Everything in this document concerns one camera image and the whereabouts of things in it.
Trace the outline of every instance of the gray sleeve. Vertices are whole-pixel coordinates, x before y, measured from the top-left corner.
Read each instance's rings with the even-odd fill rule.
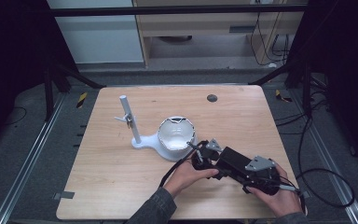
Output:
[[[304,213],[298,212],[278,217],[275,221],[276,224],[309,224],[307,217]]]
[[[176,210],[176,204],[171,194],[164,188],[159,188],[138,211],[126,222],[136,223],[167,223]]]

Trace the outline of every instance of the wooden table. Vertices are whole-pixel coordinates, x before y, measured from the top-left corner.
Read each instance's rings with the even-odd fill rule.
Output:
[[[209,94],[217,102],[207,100]],[[99,93],[65,191],[73,199],[60,201],[60,219],[127,219],[156,191],[173,163],[154,149],[134,149],[127,124],[114,119],[124,110],[127,95],[141,135],[155,133],[170,116],[194,124],[200,140],[215,138],[248,158],[272,158],[295,182],[292,168],[258,86],[153,86],[105,88]],[[202,179],[176,197],[172,219],[273,217],[254,195],[226,177]]]

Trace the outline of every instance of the white panel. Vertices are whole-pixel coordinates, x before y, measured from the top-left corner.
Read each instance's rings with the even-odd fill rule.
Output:
[[[131,7],[131,0],[48,0],[51,8]],[[143,62],[134,16],[56,18],[76,63]]]

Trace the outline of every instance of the person's right hand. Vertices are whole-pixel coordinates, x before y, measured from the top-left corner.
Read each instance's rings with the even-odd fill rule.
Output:
[[[276,169],[281,177],[287,179],[287,173],[276,163]],[[286,189],[280,189],[275,195],[268,195],[263,191],[247,187],[258,199],[267,204],[276,217],[283,217],[292,213],[302,212],[299,198],[295,192]]]

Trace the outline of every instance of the black bar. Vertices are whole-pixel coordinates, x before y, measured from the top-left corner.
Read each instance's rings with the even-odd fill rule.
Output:
[[[85,16],[124,16],[156,14],[193,13],[239,13],[239,12],[297,12],[316,9],[322,6],[308,4],[270,4],[270,5],[217,5],[217,6],[169,6],[169,7],[95,7],[95,8],[57,8],[33,10],[31,13],[54,17]]]

